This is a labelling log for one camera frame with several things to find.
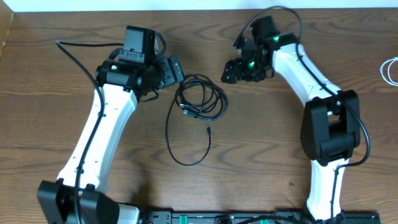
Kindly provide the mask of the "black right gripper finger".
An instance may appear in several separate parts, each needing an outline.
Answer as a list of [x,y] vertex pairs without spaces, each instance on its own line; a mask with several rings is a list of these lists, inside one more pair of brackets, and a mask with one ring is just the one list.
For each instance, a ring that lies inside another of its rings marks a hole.
[[235,69],[237,68],[237,61],[236,60],[229,60],[226,62],[224,67],[224,74],[233,74]]
[[237,83],[236,73],[232,70],[224,71],[221,76],[221,81],[223,83],[236,84]]

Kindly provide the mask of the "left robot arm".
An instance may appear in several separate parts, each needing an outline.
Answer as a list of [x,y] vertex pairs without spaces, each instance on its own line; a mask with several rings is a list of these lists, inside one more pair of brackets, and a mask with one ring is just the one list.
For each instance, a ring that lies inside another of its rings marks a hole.
[[123,43],[90,76],[95,94],[76,148],[56,181],[37,191],[49,223],[142,223],[139,208],[106,195],[109,173],[121,135],[139,102],[149,93],[183,80],[176,55],[165,56],[159,32],[128,26]]

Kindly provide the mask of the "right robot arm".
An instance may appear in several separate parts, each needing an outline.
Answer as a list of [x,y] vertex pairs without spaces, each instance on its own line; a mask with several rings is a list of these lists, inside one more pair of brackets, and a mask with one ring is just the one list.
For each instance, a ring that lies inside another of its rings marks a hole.
[[342,174],[360,143],[359,99],[353,90],[332,84],[306,55],[300,38],[280,33],[271,16],[245,25],[252,39],[238,35],[240,57],[226,62],[223,83],[259,82],[278,73],[303,104],[300,142],[311,161],[311,189],[306,208],[313,222],[335,221],[341,213]]

